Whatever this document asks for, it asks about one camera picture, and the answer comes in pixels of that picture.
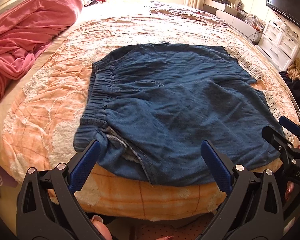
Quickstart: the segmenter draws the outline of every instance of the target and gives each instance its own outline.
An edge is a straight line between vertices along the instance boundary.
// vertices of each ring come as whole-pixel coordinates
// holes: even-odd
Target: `fingernail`
[[[94,215],[92,218],[91,218],[91,222],[93,221],[99,221],[101,223],[103,223],[103,219],[102,217],[98,216],[98,215]]]

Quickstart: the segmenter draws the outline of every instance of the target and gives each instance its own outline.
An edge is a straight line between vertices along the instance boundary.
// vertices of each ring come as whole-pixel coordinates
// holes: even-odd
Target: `white dresser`
[[[278,71],[286,71],[296,57],[300,58],[298,39],[269,22],[256,48],[266,56]]]
[[[225,20],[226,23],[231,25],[232,28],[245,39],[249,40],[250,42],[255,42],[257,44],[259,43],[262,34],[258,32],[255,28],[253,28],[251,25],[221,10],[216,11],[216,16]]]
[[[216,1],[212,1],[212,0],[204,0],[204,4],[203,4],[203,11],[211,13],[211,14],[216,14],[217,10],[226,12],[228,14],[231,14],[233,16],[237,16],[238,11],[228,5],[225,5],[223,3],[219,3]]]

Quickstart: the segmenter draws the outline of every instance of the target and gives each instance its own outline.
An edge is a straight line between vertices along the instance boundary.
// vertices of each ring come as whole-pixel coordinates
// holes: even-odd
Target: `denim shorts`
[[[121,47],[93,64],[74,148],[96,139],[100,166],[158,185],[212,182],[200,155],[206,139],[236,164],[264,166],[279,153],[262,128],[283,131],[254,82],[220,46]]]

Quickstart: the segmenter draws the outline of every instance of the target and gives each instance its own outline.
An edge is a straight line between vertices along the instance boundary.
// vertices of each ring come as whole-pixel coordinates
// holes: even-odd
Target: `blue gripper pad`
[[[95,141],[70,174],[69,191],[74,194],[85,184],[100,155],[100,143]]]
[[[230,195],[233,189],[231,174],[207,141],[203,141],[201,144],[201,156],[219,189]]]
[[[300,136],[300,127],[290,119],[286,118],[285,116],[281,116],[279,118],[279,124],[282,125],[288,131],[290,131],[295,136]]]

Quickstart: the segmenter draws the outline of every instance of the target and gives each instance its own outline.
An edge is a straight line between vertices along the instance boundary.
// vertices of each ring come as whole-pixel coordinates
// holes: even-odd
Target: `bed sheet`
[[[248,62],[246,70],[259,80],[255,87],[263,90],[273,115],[278,118],[285,114],[298,123],[290,92],[274,67],[215,17],[207,14],[201,17],[196,12],[188,13],[185,8],[163,5],[132,8],[131,4],[104,3],[86,9],[89,15],[81,18],[84,18],[81,25],[72,26],[60,48],[47,57],[43,66],[43,62],[38,66],[39,71],[32,77],[29,74],[29,82],[25,81],[23,88],[20,85],[18,92],[6,102],[7,117],[3,121],[5,114],[2,113],[0,124],[4,128],[0,137],[0,165],[17,181],[23,180],[32,165],[39,170],[52,168],[75,154],[73,136],[84,111],[91,64],[124,45],[169,41],[224,46],[244,67],[242,59],[238,58],[239,52]],[[91,20],[96,14],[104,19]],[[285,132],[296,146],[295,138]],[[280,160],[276,160],[257,171],[265,168],[276,171],[280,165]],[[189,187],[152,186],[116,177],[98,165],[75,195],[86,211],[152,221],[210,212],[225,197],[215,183]]]

